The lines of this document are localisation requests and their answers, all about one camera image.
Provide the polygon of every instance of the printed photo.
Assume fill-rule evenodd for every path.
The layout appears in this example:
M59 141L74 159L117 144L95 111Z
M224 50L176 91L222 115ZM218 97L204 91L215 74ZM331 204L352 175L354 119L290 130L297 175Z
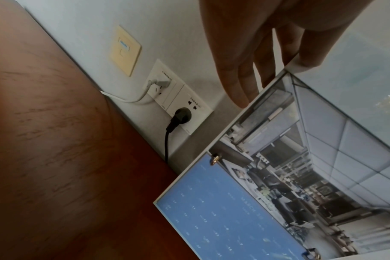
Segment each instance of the printed photo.
M209 152L322 259L390 248L390 147L287 71Z

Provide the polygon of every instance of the black power cord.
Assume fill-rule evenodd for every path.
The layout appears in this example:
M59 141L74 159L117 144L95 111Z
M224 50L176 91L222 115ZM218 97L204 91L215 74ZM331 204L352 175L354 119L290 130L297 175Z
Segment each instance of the black power cord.
M174 117L171 119L165 134L165 162L168 163L168 137L172 131L175 130L180 124L188 123L191 120L192 113L188 108L180 108L175 112Z

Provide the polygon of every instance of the electrical outlet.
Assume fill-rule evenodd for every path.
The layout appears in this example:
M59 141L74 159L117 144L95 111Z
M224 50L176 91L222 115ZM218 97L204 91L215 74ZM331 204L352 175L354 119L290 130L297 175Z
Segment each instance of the electrical outlet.
M192 113L191 120L188 123L180 125L189 135L191 135L213 111L188 85L183 86L167 109L167 113L173 117L175 112L180 108L188 108Z
M164 110L167 110L185 83L160 60L156 60L143 88L146 88L148 81L154 79L171 80L171 84L169 84L167 88L161 88L154 84L148 91L148 95L150 95Z

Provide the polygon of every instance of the blue calendar page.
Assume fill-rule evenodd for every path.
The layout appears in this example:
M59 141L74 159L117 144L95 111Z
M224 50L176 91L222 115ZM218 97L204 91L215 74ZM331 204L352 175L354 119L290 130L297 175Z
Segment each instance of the blue calendar page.
M305 252L208 155L155 205L202 260L298 260Z

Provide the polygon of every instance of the wooden desk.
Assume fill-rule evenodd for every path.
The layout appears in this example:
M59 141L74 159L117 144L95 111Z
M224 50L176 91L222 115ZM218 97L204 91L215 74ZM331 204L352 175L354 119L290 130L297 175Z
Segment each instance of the wooden desk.
M196 259L152 202L175 173L0 0L0 259Z

